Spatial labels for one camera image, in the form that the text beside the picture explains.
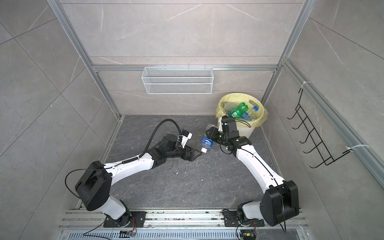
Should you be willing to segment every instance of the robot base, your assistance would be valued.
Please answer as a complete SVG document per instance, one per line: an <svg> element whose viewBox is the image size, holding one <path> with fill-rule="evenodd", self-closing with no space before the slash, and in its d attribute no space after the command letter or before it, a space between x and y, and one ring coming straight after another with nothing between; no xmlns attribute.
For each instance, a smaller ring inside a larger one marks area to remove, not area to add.
<svg viewBox="0 0 384 240"><path fill-rule="evenodd" d="M135 219L136 227L143 227L145 216L147 212L134 212L131 211L130 215L123 215L118 220L114 220L107 215L103 227L132 227L133 228L133 218Z"/></svg>

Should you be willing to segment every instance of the plastic bottle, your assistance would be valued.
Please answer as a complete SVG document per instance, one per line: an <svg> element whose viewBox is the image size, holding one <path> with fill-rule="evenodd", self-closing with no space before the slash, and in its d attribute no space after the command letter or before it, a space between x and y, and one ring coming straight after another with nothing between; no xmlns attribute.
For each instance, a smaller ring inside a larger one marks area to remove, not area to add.
<svg viewBox="0 0 384 240"><path fill-rule="evenodd" d="M243 113L243 115L241 115L241 117L247 121L256 120L257 119L257 117L256 117L257 110L259 110L259 108L257 106L254 106L253 108L251 108L248 111L246 111L245 113Z"/></svg>
<svg viewBox="0 0 384 240"><path fill-rule="evenodd" d="M239 104L238 103L233 103L233 102L223 102L223 109L224 110L229 110L229 111L233 111Z"/></svg>
<svg viewBox="0 0 384 240"><path fill-rule="evenodd" d="M227 116L231 115L231 112L238 106L238 103L233 102L223 102L222 107L225 110Z"/></svg>
<svg viewBox="0 0 384 240"><path fill-rule="evenodd" d="M215 126L213 124L208 124L206 130L210 129L211 127L217 127L217 126ZM207 150L212 147L213 143L214 142L211 139L207 138L207 136L206 136L206 134L204 132L204 137L203 137L203 140L201 141L201 146L202 146L201 151L203 153L206 153Z"/></svg>
<svg viewBox="0 0 384 240"><path fill-rule="evenodd" d="M235 110L231 112L230 117L241 118L241 115L248 110L248 106L245 103L240 103Z"/></svg>

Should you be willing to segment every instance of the wire mesh basket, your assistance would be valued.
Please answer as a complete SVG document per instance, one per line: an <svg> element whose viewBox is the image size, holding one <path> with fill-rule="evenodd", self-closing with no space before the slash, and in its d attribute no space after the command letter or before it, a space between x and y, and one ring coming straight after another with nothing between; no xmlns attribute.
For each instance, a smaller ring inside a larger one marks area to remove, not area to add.
<svg viewBox="0 0 384 240"><path fill-rule="evenodd" d="M212 93L211 67L147 67L141 76L148 94Z"/></svg>

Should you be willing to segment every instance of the gray floor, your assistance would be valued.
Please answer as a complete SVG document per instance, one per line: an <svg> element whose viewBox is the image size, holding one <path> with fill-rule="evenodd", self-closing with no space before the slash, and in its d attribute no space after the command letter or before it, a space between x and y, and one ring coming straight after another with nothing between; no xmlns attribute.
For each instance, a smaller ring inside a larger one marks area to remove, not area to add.
<svg viewBox="0 0 384 240"><path fill-rule="evenodd" d="M125 116L107 158L116 162L141 153L154 128L163 119L175 120L181 129L193 136L190 147L200 149L208 124L216 124L214 116ZM176 127L165 122L153 138L152 147ZM261 130L256 128L250 141L260 156L272 167ZM226 155L214 144L212 149L194 162L168 159L157 168L127 177L111 188L111 195L128 207L145 208L234 208L250 200L261 200L263 193L249 170L233 155Z"/></svg>

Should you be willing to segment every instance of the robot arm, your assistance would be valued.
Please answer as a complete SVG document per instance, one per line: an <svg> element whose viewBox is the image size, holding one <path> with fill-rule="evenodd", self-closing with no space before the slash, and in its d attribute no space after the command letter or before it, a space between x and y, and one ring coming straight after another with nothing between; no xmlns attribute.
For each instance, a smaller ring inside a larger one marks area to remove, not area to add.
<svg viewBox="0 0 384 240"><path fill-rule="evenodd" d="M135 156L106 164L93 162L88 169L94 170L83 174L75 185L76 192L88 211L101 211L117 220L118 225L123 227L129 222L130 211L121 200L109 195L111 186L130 175L158 167L170 157L194 161L202 153L186 146L187 140L191 137L192 134L185 130L179 137L167 134L141 157Z"/></svg>
<svg viewBox="0 0 384 240"><path fill-rule="evenodd" d="M239 136L233 118L223 117L221 124L222 131L211 127L206 131L206 136L226 146L243 162L264 193L261 202L241 205L237 213L240 222L257 218L264 219L269 225L274 226L297 216L299 204L296 184L293 181L286 182L268 166L246 137ZM155 168L165 163L170 157L194 161L202 153L186 145L191 137L192 134L188 131L182 131L180 136L167 134L153 148L146 150L141 157L135 156L106 164L101 164L99 161L93 162L88 167L92 170L86 171L76 184L76 192L88 211L102 211L123 227L129 221L130 211L121 200L116 200L109 195L111 186L137 172Z"/></svg>
<svg viewBox="0 0 384 240"><path fill-rule="evenodd" d="M211 127L207 138L224 145L249 169L263 190L261 202L248 202L239 206L240 222L264 219L275 226L299 214L298 188L293 181L285 181L260 157L246 137L240 137L235 119L224 116L219 129Z"/></svg>

